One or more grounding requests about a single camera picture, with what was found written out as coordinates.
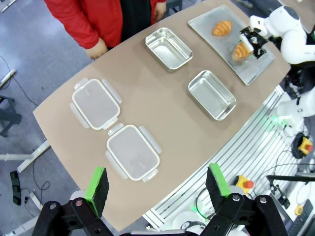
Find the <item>person's left hand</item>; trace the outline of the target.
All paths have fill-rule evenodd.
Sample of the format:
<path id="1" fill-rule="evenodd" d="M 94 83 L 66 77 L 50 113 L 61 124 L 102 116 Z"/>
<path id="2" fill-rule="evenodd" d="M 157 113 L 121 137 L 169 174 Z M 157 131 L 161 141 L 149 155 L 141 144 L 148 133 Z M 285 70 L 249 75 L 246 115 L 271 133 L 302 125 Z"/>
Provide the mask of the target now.
<path id="1" fill-rule="evenodd" d="M 154 21 L 160 21 L 166 13 L 166 2 L 157 2 L 154 9 Z"/>

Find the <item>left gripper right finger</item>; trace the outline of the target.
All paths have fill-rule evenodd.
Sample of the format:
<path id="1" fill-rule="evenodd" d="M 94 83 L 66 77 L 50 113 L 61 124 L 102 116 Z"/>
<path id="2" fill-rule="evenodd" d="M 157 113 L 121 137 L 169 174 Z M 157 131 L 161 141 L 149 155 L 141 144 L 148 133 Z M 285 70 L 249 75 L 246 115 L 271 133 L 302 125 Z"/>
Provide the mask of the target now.
<path id="1" fill-rule="evenodd" d="M 207 168 L 206 188 L 215 211 L 203 236 L 226 236 L 233 225 L 245 226 L 251 236 L 286 236 L 287 231 L 273 199 L 259 195 L 254 200 L 231 192 L 217 163 Z"/>

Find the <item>person's right hand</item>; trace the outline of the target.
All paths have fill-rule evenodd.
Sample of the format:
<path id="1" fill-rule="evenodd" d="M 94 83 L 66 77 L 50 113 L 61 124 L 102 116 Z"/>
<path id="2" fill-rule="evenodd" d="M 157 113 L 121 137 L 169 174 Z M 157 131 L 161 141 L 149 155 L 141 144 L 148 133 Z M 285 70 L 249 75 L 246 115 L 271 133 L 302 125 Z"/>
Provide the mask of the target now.
<path id="1" fill-rule="evenodd" d="M 90 49 L 85 50 L 90 59 L 97 59 L 108 52 L 105 42 L 99 38 L 96 45 Z"/>

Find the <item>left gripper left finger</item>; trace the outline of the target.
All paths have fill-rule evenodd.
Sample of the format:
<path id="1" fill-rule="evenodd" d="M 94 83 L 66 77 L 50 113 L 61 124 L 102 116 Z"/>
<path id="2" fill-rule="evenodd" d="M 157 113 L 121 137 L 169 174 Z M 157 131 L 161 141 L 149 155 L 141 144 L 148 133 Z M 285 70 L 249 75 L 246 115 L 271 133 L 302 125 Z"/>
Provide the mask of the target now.
<path id="1" fill-rule="evenodd" d="M 33 236 L 69 236 L 83 229 L 88 236 L 111 236 L 101 216 L 109 191 L 107 171 L 97 167 L 83 197 L 61 205 L 46 202 L 33 229 Z"/>

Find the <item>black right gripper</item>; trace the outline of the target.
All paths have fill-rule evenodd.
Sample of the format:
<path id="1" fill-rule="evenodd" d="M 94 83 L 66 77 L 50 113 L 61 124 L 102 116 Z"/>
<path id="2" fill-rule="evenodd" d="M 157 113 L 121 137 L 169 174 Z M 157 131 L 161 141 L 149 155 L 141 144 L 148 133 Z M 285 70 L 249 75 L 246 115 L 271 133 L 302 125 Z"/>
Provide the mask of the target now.
<path id="1" fill-rule="evenodd" d="M 246 27 L 240 31 L 240 39 L 244 43 L 249 52 L 253 52 L 253 55 L 258 59 L 266 50 L 262 48 L 264 44 L 268 42 L 263 36 L 250 27 Z"/>

